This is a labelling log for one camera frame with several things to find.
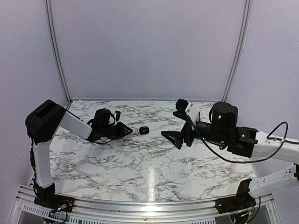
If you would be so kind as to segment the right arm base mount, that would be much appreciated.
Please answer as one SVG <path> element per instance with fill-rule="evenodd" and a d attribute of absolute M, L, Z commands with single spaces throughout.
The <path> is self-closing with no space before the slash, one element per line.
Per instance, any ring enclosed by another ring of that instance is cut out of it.
<path fill-rule="evenodd" d="M 243 210 L 256 205 L 255 199 L 249 194 L 251 178 L 240 182 L 237 193 L 215 200 L 215 208 L 219 214 Z"/>

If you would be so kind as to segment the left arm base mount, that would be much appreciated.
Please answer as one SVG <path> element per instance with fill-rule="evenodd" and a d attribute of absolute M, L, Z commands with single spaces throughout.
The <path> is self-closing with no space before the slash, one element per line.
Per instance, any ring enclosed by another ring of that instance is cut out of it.
<path fill-rule="evenodd" d="M 36 182 L 33 183 L 35 193 L 34 204 L 58 211 L 58 208 L 66 212 L 72 212 L 74 198 L 56 194 L 55 184 L 43 188 Z"/>

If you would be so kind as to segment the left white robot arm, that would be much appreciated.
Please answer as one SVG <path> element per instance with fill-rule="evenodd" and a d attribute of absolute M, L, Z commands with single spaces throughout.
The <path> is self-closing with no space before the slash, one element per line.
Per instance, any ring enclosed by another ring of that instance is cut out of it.
<path fill-rule="evenodd" d="M 59 204 L 55 184 L 50 171 L 50 144 L 59 127 L 90 142 L 100 144 L 100 139 L 109 142 L 131 134 L 133 130 L 119 121 L 120 111 L 98 109 L 94 117 L 84 122 L 78 116 L 52 100 L 46 100 L 31 112 L 26 120 L 27 135 L 31 139 L 30 163 L 34 171 L 36 197 L 48 207 Z"/>

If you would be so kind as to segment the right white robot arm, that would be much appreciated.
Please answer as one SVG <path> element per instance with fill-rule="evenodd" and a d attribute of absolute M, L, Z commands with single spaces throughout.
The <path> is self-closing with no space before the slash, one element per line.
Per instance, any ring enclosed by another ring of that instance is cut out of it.
<path fill-rule="evenodd" d="M 241 209 L 250 197 L 258 198 L 279 189 L 299 185 L 299 142 L 287 138 L 288 123 L 278 124 L 270 133 L 255 128 L 237 126 L 238 108 L 225 102 L 217 102 L 209 111 L 209 122 L 200 120 L 200 112 L 184 99 L 176 102 L 173 115 L 184 120 L 181 131 L 162 131 L 161 135 L 177 149 L 183 144 L 191 147 L 199 139 L 218 158 L 230 162 L 214 151 L 210 144 L 219 149 L 249 158 L 248 164 L 259 163 L 268 159 L 290 162 L 283 170 L 257 179 L 240 182 L 236 196 L 232 197 L 232 206 Z"/>

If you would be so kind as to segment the black earbud charging case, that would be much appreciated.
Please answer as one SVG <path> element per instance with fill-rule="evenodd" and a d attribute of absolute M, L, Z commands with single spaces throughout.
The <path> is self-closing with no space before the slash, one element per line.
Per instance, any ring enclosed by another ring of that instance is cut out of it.
<path fill-rule="evenodd" d="M 139 128 L 139 134 L 140 135 L 146 135 L 150 132 L 150 129 L 148 126 L 142 126 Z"/>

